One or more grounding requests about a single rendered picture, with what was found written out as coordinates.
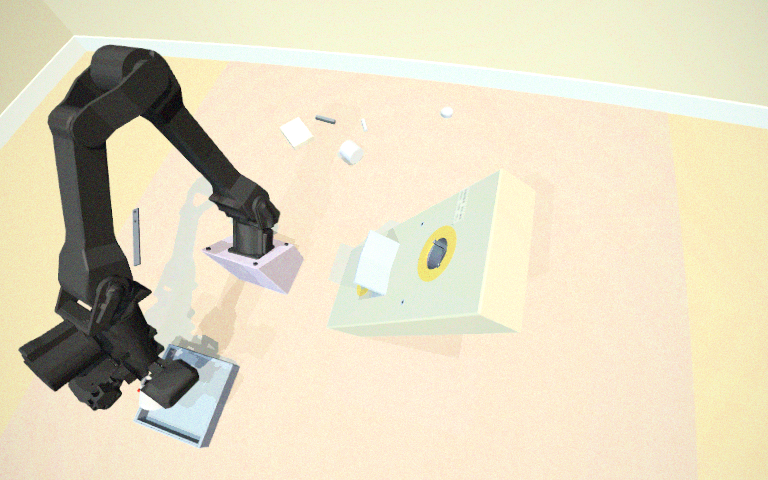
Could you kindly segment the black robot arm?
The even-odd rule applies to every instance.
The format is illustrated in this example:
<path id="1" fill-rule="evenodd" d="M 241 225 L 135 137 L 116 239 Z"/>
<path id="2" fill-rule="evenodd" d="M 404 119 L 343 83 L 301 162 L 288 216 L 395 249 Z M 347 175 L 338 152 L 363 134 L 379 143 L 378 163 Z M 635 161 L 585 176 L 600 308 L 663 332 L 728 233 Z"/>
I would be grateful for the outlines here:
<path id="1" fill-rule="evenodd" d="M 281 212 L 268 192 L 239 173 L 183 104 L 166 59 L 139 47 L 103 45 L 48 116 L 66 238 L 54 313 L 64 321 L 21 346 L 28 368 L 54 392 L 68 384 L 93 411 L 106 410 L 137 376 L 103 348 L 145 334 L 139 302 L 152 290 L 134 281 L 115 238 L 106 140 L 143 117 L 212 185 L 208 198 L 233 218 L 229 253 L 258 260 L 275 248 Z M 91 310 L 78 304 L 78 300 Z"/>

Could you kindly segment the dark grey rectangular bar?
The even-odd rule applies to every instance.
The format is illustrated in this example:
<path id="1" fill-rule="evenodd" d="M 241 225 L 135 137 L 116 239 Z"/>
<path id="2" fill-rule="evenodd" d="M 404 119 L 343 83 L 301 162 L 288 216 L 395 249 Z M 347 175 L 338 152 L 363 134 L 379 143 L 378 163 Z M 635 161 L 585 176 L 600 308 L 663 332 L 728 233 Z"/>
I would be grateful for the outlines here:
<path id="1" fill-rule="evenodd" d="M 316 114 L 315 118 L 316 118 L 316 120 L 324 121 L 324 122 L 327 122 L 327 123 L 330 123 L 330 124 L 333 124 L 333 125 L 336 123 L 335 119 L 332 119 L 332 118 L 329 118 L 329 117 L 326 117 L 326 116 L 322 116 L 322 115 L 318 115 L 318 114 Z"/>

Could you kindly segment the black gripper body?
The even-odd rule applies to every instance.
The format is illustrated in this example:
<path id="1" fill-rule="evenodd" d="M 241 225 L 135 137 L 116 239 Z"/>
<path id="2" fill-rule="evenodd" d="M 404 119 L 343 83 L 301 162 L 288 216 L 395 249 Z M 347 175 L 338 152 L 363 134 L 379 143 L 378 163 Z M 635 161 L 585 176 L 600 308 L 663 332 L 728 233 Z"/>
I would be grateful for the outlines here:
<path id="1" fill-rule="evenodd" d="M 159 357 L 165 348 L 155 341 L 156 334 L 156 329 L 147 323 L 145 334 L 136 342 L 117 348 L 104 345 L 98 333 L 96 336 L 112 358 L 121 361 L 135 375 L 146 377 L 151 373 L 146 393 L 160 406 L 168 409 L 198 383 L 199 374 L 196 368 L 183 359 Z"/>

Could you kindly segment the light grey cylinder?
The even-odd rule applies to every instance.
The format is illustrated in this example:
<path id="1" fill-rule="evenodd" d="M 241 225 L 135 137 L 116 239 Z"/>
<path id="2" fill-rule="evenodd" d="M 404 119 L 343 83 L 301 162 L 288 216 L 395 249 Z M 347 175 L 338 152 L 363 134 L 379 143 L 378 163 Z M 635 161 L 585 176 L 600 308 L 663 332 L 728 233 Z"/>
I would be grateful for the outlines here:
<path id="1" fill-rule="evenodd" d="M 359 162 L 364 153 L 360 146 L 356 145 L 350 140 L 343 143 L 339 152 L 352 164 Z"/>

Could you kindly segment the grey flat bar with two pins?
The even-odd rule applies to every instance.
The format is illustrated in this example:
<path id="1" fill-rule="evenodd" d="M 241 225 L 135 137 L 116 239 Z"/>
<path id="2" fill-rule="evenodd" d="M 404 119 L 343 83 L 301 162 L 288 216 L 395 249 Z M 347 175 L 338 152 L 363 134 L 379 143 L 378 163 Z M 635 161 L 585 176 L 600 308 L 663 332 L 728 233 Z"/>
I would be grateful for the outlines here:
<path id="1" fill-rule="evenodd" d="M 133 209 L 133 253 L 134 253 L 134 266 L 140 265 L 141 253 L 140 253 L 139 208 Z"/>

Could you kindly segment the cream flat box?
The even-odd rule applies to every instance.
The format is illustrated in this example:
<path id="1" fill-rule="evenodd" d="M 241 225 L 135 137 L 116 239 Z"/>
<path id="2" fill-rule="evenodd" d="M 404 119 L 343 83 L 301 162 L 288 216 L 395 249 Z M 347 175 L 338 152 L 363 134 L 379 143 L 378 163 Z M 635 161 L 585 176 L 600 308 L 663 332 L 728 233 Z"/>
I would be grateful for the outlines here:
<path id="1" fill-rule="evenodd" d="M 315 140 L 314 135 L 299 117 L 279 126 L 279 128 L 295 150 Z"/>

